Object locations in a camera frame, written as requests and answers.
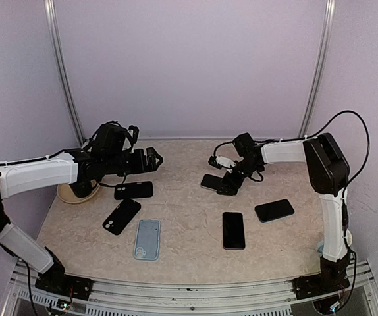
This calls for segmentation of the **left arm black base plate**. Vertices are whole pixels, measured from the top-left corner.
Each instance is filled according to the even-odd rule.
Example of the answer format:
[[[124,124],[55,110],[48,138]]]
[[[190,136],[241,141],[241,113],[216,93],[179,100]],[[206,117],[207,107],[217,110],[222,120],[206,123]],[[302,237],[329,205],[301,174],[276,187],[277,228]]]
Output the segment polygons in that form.
[[[53,294],[88,301],[93,283],[93,280],[88,278],[64,275],[58,285],[50,283],[43,277],[38,277],[35,287]]]

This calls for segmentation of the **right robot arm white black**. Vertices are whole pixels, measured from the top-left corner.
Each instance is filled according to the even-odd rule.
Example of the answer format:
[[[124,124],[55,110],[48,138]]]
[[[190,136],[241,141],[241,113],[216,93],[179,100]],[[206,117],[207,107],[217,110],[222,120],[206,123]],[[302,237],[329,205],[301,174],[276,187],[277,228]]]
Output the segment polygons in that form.
[[[209,164],[225,169],[217,193],[233,196],[245,178],[261,174],[266,165],[305,163],[310,184],[318,194],[323,212],[323,251],[320,272],[296,279],[299,288],[316,288],[329,292],[340,288],[346,280],[350,263],[352,235],[348,229],[346,193],[350,167],[330,133],[295,140],[255,141],[249,133],[231,140],[241,161],[233,161],[214,153]]]

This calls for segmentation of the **white phone black screen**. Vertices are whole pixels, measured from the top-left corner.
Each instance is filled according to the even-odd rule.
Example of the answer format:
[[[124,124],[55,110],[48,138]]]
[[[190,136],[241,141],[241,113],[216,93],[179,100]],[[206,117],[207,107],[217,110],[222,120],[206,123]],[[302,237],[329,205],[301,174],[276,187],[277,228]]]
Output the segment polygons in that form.
[[[222,178],[211,174],[205,174],[200,186],[209,190],[217,191],[222,187]]]

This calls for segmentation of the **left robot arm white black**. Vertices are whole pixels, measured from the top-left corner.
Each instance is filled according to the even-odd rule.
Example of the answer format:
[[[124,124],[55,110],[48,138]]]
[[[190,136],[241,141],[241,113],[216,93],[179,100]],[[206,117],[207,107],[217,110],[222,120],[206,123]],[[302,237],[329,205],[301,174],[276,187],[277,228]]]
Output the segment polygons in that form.
[[[3,200],[58,184],[68,184],[76,196],[84,198],[106,175],[154,172],[162,163],[162,156],[152,147],[120,151],[105,158],[76,148],[35,159],[0,162],[0,245],[32,266],[54,291],[66,292],[70,277],[61,262],[10,220]]]

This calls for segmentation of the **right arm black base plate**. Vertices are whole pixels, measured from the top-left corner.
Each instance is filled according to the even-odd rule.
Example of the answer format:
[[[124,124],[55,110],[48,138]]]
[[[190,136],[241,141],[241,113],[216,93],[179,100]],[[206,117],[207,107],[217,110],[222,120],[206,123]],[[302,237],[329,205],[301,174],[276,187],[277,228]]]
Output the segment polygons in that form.
[[[331,292],[336,292],[350,286],[350,281],[347,277],[342,277],[340,280],[324,281],[321,275],[300,276],[292,281],[294,292],[297,300],[312,298]]]

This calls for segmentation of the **dark blue phone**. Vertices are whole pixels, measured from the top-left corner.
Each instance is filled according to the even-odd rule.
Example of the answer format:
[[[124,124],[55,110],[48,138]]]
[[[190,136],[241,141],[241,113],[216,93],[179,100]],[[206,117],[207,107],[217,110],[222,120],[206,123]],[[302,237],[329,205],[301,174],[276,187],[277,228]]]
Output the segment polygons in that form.
[[[267,223],[295,213],[293,206],[287,199],[264,203],[254,207],[254,211],[261,223]]]

